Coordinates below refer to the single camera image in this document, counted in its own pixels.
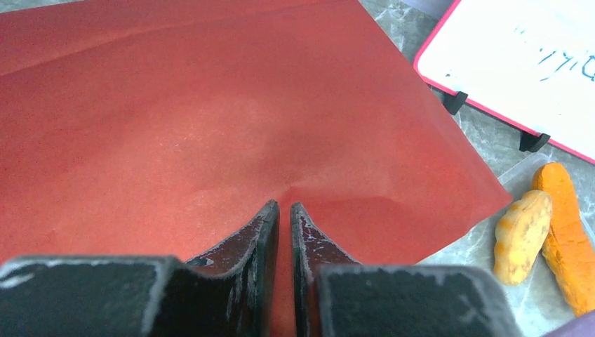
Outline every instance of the purple object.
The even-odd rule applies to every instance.
[[[578,317],[544,337],[585,337],[595,333],[595,311]]]

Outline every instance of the blue handwriting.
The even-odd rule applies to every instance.
[[[559,51],[552,51],[543,57],[537,65],[543,65],[542,67],[555,67],[552,73],[541,79],[540,81],[546,81],[551,79],[558,71],[566,68],[568,71],[572,71],[576,65],[581,64],[582,76],[595,82],[595,55],[587,56],[587,59],[575,58],[575,56],[569,56],[566,51],[559,53]]]

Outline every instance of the black stand leg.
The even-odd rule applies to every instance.
[[[543,147],[543,145],[546,145],[548,141],[549,135],[546,133],[534,136],[527,131],[521,131],[519,150],[523,152],[537,152]]]
[[[467,100],[467,97],[469,97],[469,95],[463,93],[462,91],[459,91],[457,95],[454,96],[446,95],[444,101],[442,102],[442,105],[444,105],[446,111],[448,111],[449,114],[454,116],[464,105],[465,101]]]

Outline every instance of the orange turmeric root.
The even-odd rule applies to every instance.
[[[573,182],[562,164],[549,163],[533,176],[533,189],[551,196],[553,211],[542,254],[579,317],[595,310],[595,251],[582,229]]]

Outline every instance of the whiteboard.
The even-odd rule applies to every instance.
[[[595,164],[595,0],[457,0],[416,56],[432,86]]]

